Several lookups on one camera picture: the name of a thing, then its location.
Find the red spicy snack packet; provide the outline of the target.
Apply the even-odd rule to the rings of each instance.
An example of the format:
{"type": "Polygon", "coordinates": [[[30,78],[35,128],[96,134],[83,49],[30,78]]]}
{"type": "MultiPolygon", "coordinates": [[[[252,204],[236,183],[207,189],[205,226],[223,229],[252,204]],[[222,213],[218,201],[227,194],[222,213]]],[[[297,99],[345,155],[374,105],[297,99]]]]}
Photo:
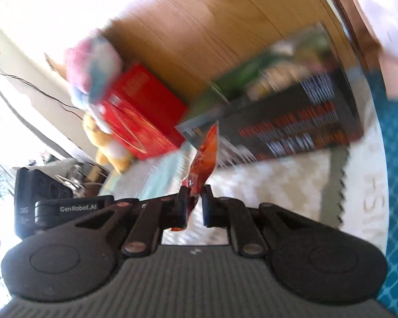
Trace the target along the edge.
{"type": "Polygon", "coordinates": [[[182,181],[182,186],[186,186],[190,189],[187,218],[190,217],[194,210],[206,181],[216,168],[218,158],[218,136],[219,128],[218,122],[216,122],[209,129],[205,139],[200,145],[190,165],[188,176],[182,181]]]}

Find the yellow duck plush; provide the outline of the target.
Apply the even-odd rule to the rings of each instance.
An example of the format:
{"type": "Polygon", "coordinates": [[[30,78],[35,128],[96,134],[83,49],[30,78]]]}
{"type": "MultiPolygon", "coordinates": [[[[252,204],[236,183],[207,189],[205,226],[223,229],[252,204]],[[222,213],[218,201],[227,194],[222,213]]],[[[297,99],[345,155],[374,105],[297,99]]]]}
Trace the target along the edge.
{"type": "Polygon", "coordinates": [[[112,134],[102,131],[89,113],[83,116],[83,129],[92,145],[97,148],[95,161],[101,166],[110,164],[118,174],[125,173],[135,159],[133,154],[117,142],[112,134]]]}

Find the red gift box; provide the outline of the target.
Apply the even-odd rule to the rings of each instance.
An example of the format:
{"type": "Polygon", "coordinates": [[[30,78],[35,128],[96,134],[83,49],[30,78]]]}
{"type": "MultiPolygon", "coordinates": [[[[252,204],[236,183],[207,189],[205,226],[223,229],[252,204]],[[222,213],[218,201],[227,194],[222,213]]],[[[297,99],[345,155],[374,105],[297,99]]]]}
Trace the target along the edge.
{"type": "Polygon", "coordinates": [[[140,63],[120,76],[100,106],[113,137],[137,159],[174,152],[185,141],[176,125],[187,106],[140,63]]]}

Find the patterned bed quilt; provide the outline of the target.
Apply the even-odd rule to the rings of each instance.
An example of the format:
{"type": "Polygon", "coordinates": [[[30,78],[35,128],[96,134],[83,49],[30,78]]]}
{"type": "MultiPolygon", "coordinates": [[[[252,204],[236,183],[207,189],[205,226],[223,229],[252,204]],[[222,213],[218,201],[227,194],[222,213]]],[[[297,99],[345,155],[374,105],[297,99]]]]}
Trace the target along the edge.
{"type": "MultiPolygon", "coordinates": [[[[247,207],[270,202],[364,239],[386,254],[389,226],[388,174],[383,137],[364,74],[350,70],[364,136],[336,147],[254,164],[216,169],[208,178],[214,197],[233,197],[247,207]]],[[[145,200],[179,191],[196,150],[179,151],[112,172],[99,191],[115,199],[145,200]]],[[[167,245],[223,245],[227,232],[203,225],[201,201],[181,232],[164,231],[167,245]]]]}

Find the black sheep print box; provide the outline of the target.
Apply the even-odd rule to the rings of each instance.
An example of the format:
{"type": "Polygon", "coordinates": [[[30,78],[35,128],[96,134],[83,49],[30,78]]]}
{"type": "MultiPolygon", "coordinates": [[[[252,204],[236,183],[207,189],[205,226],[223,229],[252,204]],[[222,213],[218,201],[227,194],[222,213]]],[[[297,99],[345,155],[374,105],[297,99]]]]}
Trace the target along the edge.
{"type": "Polygon", "coordinates": [[[199,147],[212,126],[219,167],[348,145],[363,135],[351,85],[322,24],[212,80],[178,132],[199,147]]]}

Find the pastel plush toy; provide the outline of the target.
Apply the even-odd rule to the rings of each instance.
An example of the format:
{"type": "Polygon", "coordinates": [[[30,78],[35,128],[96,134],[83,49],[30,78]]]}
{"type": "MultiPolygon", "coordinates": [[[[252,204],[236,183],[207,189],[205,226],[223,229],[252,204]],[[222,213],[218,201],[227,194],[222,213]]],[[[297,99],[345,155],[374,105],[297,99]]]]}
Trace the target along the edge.
{"type": "Polygon", "coordinates": [[[67,50],[65,66],[72,103],[89,113],[99,128],[110,134],[100,105],[122,75],[123,60],[104,36],[94,34],[67,50]]]}

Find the wooden headboard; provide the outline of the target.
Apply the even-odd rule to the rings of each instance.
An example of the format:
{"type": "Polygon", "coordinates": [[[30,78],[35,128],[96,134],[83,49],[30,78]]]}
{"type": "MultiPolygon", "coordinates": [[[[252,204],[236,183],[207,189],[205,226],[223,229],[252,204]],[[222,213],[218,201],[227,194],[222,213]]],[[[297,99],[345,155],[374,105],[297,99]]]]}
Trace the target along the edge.
{"type": "Polygon", "coordinates": [[[346,68],[358,61],[326,0],[46,0],[47,54],[103,32],[124,60],[142,61],[190,103],[211,78],[316,23],[346,68]]]}

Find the blue patterned blanket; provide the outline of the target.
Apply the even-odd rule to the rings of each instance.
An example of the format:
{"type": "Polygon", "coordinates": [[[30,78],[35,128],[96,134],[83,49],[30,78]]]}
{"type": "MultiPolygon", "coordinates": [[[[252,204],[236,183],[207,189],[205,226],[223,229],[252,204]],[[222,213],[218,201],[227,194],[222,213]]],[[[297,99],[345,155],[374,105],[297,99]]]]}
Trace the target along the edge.
{"type": "Polygon", "coordinates": [[[386,251],[388,277],[378,300],[398,316],[398,100],[388,100],[381,72],[368,73],[366,78],[383,134],[390,202],[386,251]]]}

